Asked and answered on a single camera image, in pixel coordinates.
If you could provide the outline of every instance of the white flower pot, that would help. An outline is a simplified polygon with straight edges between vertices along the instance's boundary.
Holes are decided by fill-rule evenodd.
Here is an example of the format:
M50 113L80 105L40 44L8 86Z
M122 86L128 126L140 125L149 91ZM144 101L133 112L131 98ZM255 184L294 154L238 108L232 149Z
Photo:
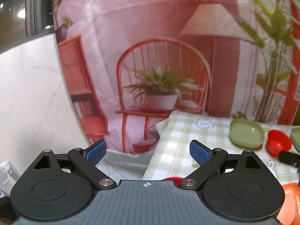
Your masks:
M146 95L144 107L159 110L174 109L178 95Z

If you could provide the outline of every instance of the red chair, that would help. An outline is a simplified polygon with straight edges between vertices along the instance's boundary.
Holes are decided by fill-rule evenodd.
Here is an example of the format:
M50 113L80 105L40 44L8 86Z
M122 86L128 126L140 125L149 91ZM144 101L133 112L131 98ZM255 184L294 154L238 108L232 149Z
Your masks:
M128 152L126 145L126 122L128 116L141 116L145 118L144 138L147 140L149 119L165 119L174 109L178 109L175 107L173 110L146 110L142 107L145 96L142 95L134 98L134 93L130 93L130 89L124 88L124 86L139 83L139 80L136 78L136 70L147 70L153 64L163 66L167 70L180 71L189 78L194 79L194 83L201 90L191 91L190 94L183 94L181 100L189 100L196 103L199 107L198 113L201 113L206 107L212 80L211 73L207 60L196 48L172 38L150 39L135 44L122 54L116 67L121 105L121 110L116 111L116 113L123 114L122 146L124 152Z

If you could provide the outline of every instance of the white wall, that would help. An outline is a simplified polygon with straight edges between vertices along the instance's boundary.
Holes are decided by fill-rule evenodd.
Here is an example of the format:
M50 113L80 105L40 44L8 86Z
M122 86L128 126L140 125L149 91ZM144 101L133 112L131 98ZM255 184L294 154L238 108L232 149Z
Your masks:
M20 173L44 149L86 148L60 68L55 34L0 54L0 163Z

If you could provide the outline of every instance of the window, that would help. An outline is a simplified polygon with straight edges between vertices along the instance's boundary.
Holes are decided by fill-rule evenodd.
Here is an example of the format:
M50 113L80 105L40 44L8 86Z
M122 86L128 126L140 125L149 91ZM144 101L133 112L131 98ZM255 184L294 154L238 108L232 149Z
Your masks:
M0 0L0 50L26 38L25 0Z
M51 28L52 0L0 0L0 53Z

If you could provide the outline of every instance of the metal pivot screw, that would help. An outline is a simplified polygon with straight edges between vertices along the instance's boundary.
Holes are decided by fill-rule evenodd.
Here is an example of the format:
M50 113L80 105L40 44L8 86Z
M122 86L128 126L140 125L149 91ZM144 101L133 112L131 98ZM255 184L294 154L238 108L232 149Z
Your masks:
M196 181L190 178L184 179L181 181L184 186L192 187L196 185Z
M99 184L104 187L112 186L113 183L114 183L113 180L111 180L109 178L101 179L99 181Z

